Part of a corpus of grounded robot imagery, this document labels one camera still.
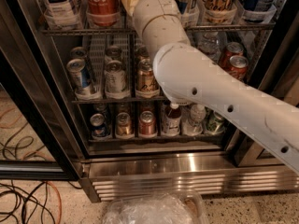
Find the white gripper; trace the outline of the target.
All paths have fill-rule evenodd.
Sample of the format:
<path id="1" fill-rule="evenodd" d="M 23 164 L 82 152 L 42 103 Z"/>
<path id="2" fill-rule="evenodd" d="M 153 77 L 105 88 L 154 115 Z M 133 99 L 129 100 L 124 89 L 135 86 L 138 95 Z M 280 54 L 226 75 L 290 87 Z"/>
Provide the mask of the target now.
<path id="1" fill-rule="evenodd" d="M 174 0 L 121 0 L 129 16 L 133 16 L 133 26 L 138 35 L 154 19 L 161 16 L 179 16 L 178 6 Z"/>

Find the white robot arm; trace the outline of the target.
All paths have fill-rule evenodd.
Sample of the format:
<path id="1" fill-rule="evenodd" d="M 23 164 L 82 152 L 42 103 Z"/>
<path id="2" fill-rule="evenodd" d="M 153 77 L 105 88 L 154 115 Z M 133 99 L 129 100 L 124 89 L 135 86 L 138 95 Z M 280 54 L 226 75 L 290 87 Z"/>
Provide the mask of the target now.
<path id="1" fill-rule="evenodd" d="M 191 46 L 174 0 L 121 0 L 174 104 L 202 104 L 299 173 L 299 108 L 232 77 Z"/>

